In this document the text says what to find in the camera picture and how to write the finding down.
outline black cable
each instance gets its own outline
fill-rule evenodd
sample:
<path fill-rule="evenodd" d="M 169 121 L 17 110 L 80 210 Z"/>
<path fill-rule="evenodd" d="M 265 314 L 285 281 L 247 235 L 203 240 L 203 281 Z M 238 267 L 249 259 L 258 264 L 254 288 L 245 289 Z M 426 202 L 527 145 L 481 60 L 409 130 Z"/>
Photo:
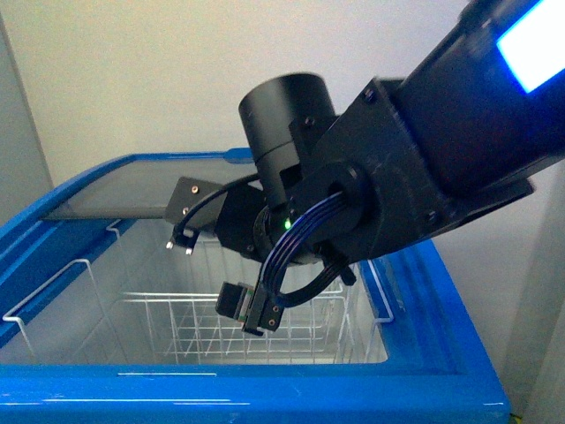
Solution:
<path fill-rule="evenodd" d="M 171 236 L 171 241 L 173 243 L 176 243 L 181 237 L 184 236 L 186 225 L 196 215 L 196 213 L 202 208 L 204 208 L 210 201 L 217 199 L 222 194 L 227 193 L 232 188 L 252 183 L 253 181 L 257 181 L 258 179 L 259 179 L 259 174 L 252 174 L 246 177 L 241 177 L 229 182 L 226 185 L 223 185 L 215 192 L 211 192 L 210 194 L 204 196 L 198 203 L 196 203 L 194 206 L 188 209 L 188 212 L 186 212 L 186 215 L 183 216 L 183 219 L 173 227 L 173 234 Z"/>

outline blue cable bundle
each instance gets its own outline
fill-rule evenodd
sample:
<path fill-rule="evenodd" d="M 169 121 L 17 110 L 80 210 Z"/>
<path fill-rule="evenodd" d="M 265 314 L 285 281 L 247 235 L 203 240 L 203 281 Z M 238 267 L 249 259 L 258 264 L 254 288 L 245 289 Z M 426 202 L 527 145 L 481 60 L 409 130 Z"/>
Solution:
<path fill-rule="evenodd" d="M 332 194 L 308 209 L 276 242 L 261 267 L 259 281 L 278 306 L 295 307 L 306 303 L 323 292 L 348 266 L 347 258 L 340 254 L 328 258 L 328 264 L 307 286 L 292 293 L 280 292 L 286 269 L 296 252 L 316 229 L 346 207 L 343 192 Z"/>

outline screw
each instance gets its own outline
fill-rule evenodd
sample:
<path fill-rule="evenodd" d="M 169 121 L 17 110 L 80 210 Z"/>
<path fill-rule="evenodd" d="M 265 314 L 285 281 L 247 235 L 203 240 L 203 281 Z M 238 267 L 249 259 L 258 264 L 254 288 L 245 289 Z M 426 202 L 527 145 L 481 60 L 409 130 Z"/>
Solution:
<path fill-rule="evenodd" d="M 315 123 L 316 120 L 313 117 L 307 117 L 304 121 L 304 125 L 306 125 L 308 128 L 312 128 Z"/>
<path fill-rule="evenodd" d="M 437 223 L 440 220 L 440 214 L 432 210 L 426 214 L 426 221 L 430 224 Z"/>
<path fill-rule="evenodd" d="M 367 88 L 363 92 L 363 100 L 365 101 L 365 103 L 373 103 L 376 100 L 376 98 L 377 95 L 375 94 L 372 88 Z"/>

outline blue freezer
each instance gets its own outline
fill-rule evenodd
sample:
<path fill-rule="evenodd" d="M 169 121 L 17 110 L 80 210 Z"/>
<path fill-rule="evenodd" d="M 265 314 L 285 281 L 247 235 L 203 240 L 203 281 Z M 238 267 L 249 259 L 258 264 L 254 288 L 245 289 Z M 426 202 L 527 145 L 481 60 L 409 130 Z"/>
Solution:
<path fill-rule="evenodd" d="M 253 172 L 247 149 L 128 155 L 0 228 L 0 422 L 508 422 L 431 241 L 360 262 L 265 337 L 219 317 L 222 282 L 259 264 L 212 236 L 169 251 L 162 217 L 181 176 Z"/>

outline white wall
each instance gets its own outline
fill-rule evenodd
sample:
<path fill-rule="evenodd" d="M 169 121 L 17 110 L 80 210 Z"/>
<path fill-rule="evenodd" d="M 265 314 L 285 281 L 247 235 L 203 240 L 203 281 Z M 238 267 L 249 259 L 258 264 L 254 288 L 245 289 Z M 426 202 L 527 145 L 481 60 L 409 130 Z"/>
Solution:
<path fill-rule="evenodd" d="M 246 144 L 237 106 L 263 80 L 322 75 L 343 111 L 405 76 L 465 0 L 0 0 L 56 184 L 117 155 Z"/>
<path fill-rule="evenodd" d="M 0 225 L 51 188 L 0 19 Z"/>

